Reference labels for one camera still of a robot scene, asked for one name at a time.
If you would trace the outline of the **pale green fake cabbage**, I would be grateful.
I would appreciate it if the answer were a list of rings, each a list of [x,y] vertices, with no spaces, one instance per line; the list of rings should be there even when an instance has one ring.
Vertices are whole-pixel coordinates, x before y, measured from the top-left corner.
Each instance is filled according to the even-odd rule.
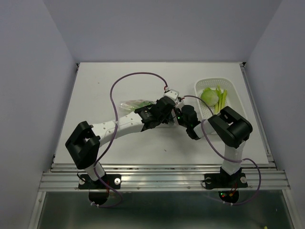
[[[216,90],[205,88],[201,94],[201,99],[208,105],[214,106],[218,103],[219,97]]]

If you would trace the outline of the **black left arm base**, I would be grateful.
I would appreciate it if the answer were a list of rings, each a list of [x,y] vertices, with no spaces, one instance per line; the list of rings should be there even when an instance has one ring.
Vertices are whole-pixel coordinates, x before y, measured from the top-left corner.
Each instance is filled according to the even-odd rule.
[[[105,175],[100,180],[93,181],[87,174],[77,174],[78,189],[87,190],[91,206],[97,208],[113,208],[121,204],[123,197],[118,191],[121,188],[122,176],[119,174]]]

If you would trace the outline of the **green fake lettuce leaf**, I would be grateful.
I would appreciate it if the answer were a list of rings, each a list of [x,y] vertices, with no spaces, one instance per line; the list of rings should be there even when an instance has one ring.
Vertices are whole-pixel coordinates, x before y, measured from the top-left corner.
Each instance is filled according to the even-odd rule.
[[[147,105],[153,105],[155,104],[154,101],[148,101],[148,100],[135,100],[133,102],[133,107],[135,109],[138,109],[138,108],[141,108],[141,107],[144,107],[144,106],[147,106]]]

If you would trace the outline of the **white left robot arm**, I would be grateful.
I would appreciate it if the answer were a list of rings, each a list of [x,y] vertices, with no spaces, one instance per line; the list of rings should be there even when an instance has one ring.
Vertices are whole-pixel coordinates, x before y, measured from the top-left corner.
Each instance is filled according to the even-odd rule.
[[[152,106],[136,109],[117,121],[94,125],[86,121],[79,123],[65,143],[76,167],[87,173],[94,187],[103,187],[106,183],[106,173],[97,162],[99,148],[106,143],[112,144],[114,139],[124,135],[143,132],[168,123],[168,116],[174,109],[176,100],[176,97],[165,95]]]

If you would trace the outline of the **yellow-green fake celery stalk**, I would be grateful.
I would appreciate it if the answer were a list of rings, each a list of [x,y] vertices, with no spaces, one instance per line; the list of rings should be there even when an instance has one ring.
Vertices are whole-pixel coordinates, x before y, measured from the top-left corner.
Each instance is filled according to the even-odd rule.
[[[227,90],[222,90],[221,87],[218,85],[215,91],[219,99],[216,105],[214,106],[214,113],[217,114],[225,107]]]

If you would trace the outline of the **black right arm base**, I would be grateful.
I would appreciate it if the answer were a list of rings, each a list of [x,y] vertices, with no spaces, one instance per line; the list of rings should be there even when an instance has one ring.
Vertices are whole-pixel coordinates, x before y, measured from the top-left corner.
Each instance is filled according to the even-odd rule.
[[[207,190],[220,189],[218,195],[221,201],[236,204],[239,199],[239,188],[247,188],[248,183],[245,173],[238,171],[229,175],[224,171],[220,173],[204,174],[201,186]]]

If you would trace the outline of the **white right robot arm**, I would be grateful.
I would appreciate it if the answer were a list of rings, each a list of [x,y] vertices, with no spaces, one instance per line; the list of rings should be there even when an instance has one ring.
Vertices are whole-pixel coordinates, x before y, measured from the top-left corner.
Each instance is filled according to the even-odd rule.
[[[208,135],[216,133],[223,141],[224,155],[217,154],[224,160],[219,180],[222,185],[230,186],[236,181],[236,173],[241,170],[242,153],[245,142],[249,139],[253,127],[243,116],[226,106],[220,113],[199,121],[194,107],[184,105],[174,108],[178,125],[186,128],[188,136],[193,140],[205,138],[213,150],[216,150],[208,139]]]

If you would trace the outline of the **clear pink-dotted zip bag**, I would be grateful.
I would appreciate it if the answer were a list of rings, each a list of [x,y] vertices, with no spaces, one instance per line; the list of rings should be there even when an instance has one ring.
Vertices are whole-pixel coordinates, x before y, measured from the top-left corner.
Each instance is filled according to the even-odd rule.
[[[150,100],[127,100],[127,101],[121,101],[119,103],[119,111],[118,114],[120,116],[127,115],[131,112],[134,112],[136,109],[149,106],[151,107],[153,104],[156,104],[155,101]],[[168,126],[174,126],[174,116],[170,114],[168,118],[166,119],[165,123],[162,123],[162,125],[168,125]]]

